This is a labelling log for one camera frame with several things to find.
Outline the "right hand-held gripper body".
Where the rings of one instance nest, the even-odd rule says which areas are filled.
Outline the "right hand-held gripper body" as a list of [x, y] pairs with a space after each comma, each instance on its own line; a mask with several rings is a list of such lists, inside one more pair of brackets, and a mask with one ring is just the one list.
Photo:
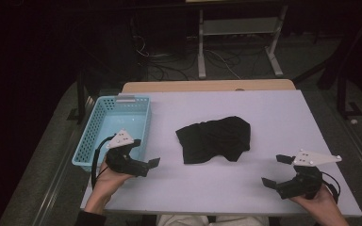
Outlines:
[[311, 200], [322, 185], [327, 186], [334, 200], [339, 198], [340, 184], [330, 174], [320, 171], [319, 165], [340, 162], [340, 155], [300, 150], [294, 157], [291, 166], [295, 169], [296, 175], [291, 180], [276, 185], [275, 190], [282, 199], [304, 195]]

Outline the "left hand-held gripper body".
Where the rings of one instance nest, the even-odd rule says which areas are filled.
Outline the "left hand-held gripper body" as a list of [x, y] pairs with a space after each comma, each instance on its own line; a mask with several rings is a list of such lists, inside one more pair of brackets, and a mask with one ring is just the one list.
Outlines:
[[148, 163], [135, 160], [130, 153], [134, 140], [126, 130], [121, 129], [108, 143], [106, 160], [108, 167], [116, 172], [146, 177]]

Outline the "light blue plastic basket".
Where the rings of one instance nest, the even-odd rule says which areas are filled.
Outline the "light blue plastic basket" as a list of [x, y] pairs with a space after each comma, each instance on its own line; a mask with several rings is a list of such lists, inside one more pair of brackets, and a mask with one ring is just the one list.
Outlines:
[[133, 139], [141, 141], [140, 146], [133, 148], [130, 155], [135, 160], [143, 161], [150, 121], [149, 96], [99, 97], [75, 149], [72, 163], [84, 171], [90, 172], [95, 150], [100, 143], [122, 129]]

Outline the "black cloth garment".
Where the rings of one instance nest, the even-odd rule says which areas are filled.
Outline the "black cloth garment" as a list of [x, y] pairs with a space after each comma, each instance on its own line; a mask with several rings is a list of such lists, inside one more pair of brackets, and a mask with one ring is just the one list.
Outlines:
[[202, 164], [218, 155], [229, 162], [237, 162], [250, 150], [251, 125], [237, 116], [194, 123], [175, 133], [187, 165]]

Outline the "person's right hand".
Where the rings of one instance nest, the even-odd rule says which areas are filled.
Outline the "person's right hand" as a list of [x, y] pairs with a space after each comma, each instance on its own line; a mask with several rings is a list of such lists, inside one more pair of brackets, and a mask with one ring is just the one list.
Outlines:
[[292, 197], [290, 200], [301, 205], [304, 210], [316, 219], [332, 216], [339, 212], [337, 204], [326, 185], [322, 185], [315, 197], [311, 200], [305, 196]]

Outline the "person's left hand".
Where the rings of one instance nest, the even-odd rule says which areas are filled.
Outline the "person's left hand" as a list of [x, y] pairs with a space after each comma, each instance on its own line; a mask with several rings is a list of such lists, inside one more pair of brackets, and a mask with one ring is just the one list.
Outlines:
[[132, 175], [113, 171], [106, 162], [103, 162], [90, 195], [90, 201], [95, 206], [104, 207], [117, 189], [130, 178], [132, 178]]

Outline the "person's light trouser legs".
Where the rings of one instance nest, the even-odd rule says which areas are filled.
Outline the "person's light trouser legs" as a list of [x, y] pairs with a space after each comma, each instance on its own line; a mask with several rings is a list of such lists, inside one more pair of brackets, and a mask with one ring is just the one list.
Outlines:
[[159, 215], [156, 226], [270, 226], [266, 217]]

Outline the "black metal stand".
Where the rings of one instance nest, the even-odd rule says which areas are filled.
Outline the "black metal stand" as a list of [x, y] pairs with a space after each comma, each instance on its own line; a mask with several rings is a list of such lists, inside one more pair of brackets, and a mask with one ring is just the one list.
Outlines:
[[357, 104], [347, 101], [347, 78], [344, 76], [340, 76], [337, 80], [337, 111], [344, 120], [353, 116], [362, 116]]
[[76, 77], [77, 108], [71, 110], [68, 121], [81, 123], [86, 115], [86, 76], [86, 72], [82, 70]]

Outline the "wooden table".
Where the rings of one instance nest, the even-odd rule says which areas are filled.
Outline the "wooden table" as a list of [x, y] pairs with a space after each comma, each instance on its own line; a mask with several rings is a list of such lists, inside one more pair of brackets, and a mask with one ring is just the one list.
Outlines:
[[128, 82], [123, 86], [122, 93], [295, 89], [288, 79], [202, 80]]

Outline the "grey metal stand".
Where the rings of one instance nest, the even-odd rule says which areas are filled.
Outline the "grey metal stand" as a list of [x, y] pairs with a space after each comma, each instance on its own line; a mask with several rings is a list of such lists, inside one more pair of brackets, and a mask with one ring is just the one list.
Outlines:
[[281, 35], [283, 23], [288, 11], [287, 6], [282, 6], [277, 17], [261, 17], [247, 19], [222, 19], [206, 20], [204, 11], [199, 11], [198, 33], [198, 77], [206, 79], [206, 62], [204, 50], [204, 36], [218, 35], [253, 35], [271, 34], [271, 43], [264, 48], [275, 76], [282, 76], [282, 69], [275, 56], [275, 48]]

